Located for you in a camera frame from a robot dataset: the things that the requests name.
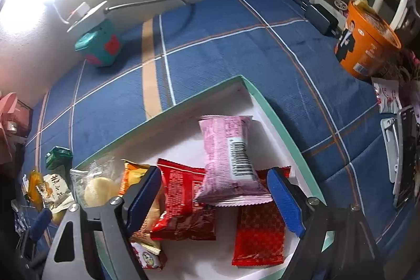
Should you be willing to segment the pink snack packet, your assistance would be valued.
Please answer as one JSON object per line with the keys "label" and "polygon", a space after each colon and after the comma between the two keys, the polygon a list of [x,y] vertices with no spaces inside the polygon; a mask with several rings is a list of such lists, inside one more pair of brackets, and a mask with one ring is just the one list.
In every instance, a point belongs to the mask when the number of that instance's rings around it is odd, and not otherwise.
{"label": "pink snack packet", "polygon": [[205,115],[205,176],[194,200],[215,207],[258,205],[273,201],[248,157],[251,116]]}

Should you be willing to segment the orange instant noodle cup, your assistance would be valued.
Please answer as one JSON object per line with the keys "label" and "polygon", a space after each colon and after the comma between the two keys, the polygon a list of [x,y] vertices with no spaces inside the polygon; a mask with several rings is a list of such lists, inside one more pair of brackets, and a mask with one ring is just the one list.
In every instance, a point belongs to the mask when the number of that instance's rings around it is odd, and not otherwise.
{"label": "orange instant noodle cup", "polygon": [[353,77],[366,80],[395,57],[402,44],[390,25],[364,0],[351,0],[335,57]]}

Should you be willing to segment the green snack box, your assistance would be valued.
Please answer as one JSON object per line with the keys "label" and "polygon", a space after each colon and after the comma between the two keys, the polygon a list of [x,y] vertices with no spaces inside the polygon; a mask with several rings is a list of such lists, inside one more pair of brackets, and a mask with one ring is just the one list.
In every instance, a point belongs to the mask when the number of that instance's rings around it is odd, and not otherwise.
{"label": "green snack box", "polygon": [[46,154],[46,168],[55,170],[58,167],[70,168],[73,160],[73,152],[62,146],[54,146]]}

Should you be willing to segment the white green cookie packet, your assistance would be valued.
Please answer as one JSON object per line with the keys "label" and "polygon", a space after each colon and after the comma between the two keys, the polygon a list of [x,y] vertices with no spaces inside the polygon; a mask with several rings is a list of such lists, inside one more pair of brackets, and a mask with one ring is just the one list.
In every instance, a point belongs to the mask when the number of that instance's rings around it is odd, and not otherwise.
{"label": "white green cookie packet", "polygon": [[67,210],[75,203],[71,190],[59,174],[46,174],[43,181],[36,185],[36,190],[41,195],[43,207],[53,214]]}

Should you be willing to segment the white tray with teal rim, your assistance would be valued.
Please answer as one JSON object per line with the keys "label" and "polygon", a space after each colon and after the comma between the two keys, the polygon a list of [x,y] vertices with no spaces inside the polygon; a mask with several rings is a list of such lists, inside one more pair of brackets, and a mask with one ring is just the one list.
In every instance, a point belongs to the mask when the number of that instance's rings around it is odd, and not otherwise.
{"label": "white tray with teal rim", "polygon": [[279,279],[299,237],[264,183],[268,169],[288,168],[306,196],[321,190],[270,104],[244,77],[225,80],[114,140],[91,161],[157,166],[162,174],[153,236],[167,257],[150,279]]}

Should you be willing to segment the black power adapter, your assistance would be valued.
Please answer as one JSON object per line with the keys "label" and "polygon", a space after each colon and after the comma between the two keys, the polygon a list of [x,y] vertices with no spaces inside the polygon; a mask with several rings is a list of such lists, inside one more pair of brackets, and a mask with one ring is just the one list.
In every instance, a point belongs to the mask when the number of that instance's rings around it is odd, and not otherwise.
{"label": "black power adapter", "polygon": [[305,18],[322,35],[333,36],[338,28],[338,19],[319,3],[309,3],[305,9]]}

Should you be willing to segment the white power strip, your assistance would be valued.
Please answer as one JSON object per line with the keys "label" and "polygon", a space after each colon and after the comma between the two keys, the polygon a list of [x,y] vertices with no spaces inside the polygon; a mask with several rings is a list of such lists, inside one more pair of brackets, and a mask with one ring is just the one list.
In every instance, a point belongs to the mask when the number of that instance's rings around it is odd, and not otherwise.
{"label": "white power strip", "polygon": [[67,30],[69,35],[75,38],[79,38],[84,33],[95,28],[101,24],[105,19],[105,6],[107,1],[102,1],[97,6],[90,8],[90,6],[83,2],[78,6],[71,14],[68,19],[75,19],[75,22]]}

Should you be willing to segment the yellow jelly cup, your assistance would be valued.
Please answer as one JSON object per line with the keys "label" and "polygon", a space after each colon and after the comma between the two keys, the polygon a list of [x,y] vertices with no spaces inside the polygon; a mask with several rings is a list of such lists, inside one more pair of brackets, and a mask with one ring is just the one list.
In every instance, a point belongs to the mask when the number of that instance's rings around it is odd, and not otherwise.
{"label": "yellow jelly cup", "polygon": [[60,212],[57,213],[53,213],[52,214],[52,218],[51,218],[51,223],[53,225],[59,226],[63,220],[63,217],[66,213],[66,210],[62,210]]}

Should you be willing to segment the white red paper packet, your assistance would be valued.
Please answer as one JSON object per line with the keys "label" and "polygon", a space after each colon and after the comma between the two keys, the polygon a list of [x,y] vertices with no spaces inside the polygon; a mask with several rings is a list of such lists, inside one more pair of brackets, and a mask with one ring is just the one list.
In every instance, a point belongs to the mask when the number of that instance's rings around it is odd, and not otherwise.
{"label": "white red paper packet", "polygon": [[399,100],[399,82],[373,77],[372,85],[381,114],[397,114],[402,108]]}

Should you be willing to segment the smartphone on white stand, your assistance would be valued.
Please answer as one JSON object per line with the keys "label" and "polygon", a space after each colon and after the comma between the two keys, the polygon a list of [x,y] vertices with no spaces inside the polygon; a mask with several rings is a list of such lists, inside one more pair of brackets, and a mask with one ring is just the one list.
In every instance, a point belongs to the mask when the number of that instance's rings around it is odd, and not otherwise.
{"label": "smartphone on white stand", "polygon": [[394,118],[381,120],[387,153],[389,181],[394,185],[393,206],[401,208],[414,194],[419,124],[414,107],[400,109]]}

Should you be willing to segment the red white candy packet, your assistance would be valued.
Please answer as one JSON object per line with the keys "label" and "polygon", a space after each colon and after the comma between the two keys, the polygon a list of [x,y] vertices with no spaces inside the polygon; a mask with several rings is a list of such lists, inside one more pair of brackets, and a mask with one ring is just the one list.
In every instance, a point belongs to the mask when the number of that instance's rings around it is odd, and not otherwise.
{"label": "red white candy packet", "polygon": [[160,251],[159,254],[154,254],[150,252],[143,245],[132,242],[132,249],[137,258],[138,262],[143,269],[160,269],[162,270],[167,262],[167,256],[163,251]]}

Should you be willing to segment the red snack bag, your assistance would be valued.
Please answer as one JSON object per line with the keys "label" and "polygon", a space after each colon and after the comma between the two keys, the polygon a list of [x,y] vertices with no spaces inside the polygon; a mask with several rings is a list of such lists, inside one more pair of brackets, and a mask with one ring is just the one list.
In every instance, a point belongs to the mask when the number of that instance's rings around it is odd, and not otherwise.
{"label": "red snack bag", "polygon": [[216,240],[216,211],[194,200],[205,170],[165,159],[157,161],[162,174],[164,211],[151,229],[153,240]]}

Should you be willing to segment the orange chip bag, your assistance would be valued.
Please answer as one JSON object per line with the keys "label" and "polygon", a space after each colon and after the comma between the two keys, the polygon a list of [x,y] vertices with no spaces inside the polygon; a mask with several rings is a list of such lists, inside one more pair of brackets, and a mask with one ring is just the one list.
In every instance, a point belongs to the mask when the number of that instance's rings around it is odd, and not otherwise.
{"label": "orange chip bag", "polygon": [[151,237],[152,228],[160,215],[162,173],[156,166],[124,160],[119,194],[124,200],[122,217],[127,235],[132,242],[159,254],[160,243]]}

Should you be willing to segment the clear bag round pastry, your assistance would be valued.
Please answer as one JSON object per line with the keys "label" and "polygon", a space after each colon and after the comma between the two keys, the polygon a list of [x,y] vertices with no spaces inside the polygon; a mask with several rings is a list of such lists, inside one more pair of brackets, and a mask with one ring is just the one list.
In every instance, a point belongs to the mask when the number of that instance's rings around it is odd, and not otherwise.
{"label": "clear bag round pastry", "polygon": [[114,158],[98,159],[85,169],[72,168],[70,179],[76,201],[84,208],[105,205],[119,195],[122,169]]}

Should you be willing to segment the amber candy packet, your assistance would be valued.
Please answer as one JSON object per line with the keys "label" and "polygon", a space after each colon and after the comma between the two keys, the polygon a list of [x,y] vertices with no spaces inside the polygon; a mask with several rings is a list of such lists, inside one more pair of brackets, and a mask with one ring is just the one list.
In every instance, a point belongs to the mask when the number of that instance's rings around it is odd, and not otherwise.
{"label": "amber candy packet", "polygon": [[28,197],[38,212],[43,210],[43,199],[38,187],[43,183],[43,176],[36,170],[29,173]]}

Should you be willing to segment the teal tin box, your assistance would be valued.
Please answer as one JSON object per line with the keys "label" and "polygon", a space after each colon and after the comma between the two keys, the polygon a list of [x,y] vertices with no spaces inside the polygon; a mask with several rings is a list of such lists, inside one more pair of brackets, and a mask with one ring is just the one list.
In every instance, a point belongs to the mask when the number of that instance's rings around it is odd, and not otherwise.
{"label": "teal tin box", "polygon": [[111,66],[122,49],[122,42],[110,19],[82,35],[74,45],[85,60],[96,67]]}

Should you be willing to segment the blue plaid tablecloth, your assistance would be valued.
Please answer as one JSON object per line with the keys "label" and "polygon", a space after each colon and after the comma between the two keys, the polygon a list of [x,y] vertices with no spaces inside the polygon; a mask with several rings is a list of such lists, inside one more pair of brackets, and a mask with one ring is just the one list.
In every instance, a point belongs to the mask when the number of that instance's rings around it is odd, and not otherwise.
{"label": "blue plaid tablecloth", "polygon": [[391,254],[414,212],[393,205],[374,88],[337,62],[335,40],[289,0],[204,0],[122,35],[110,67],[87,62],[33,110],[23,172],[45,170],[54,146],[74,164],[154,116],[242,75],[272,106],[330,205],[360,203],[377,245]]}

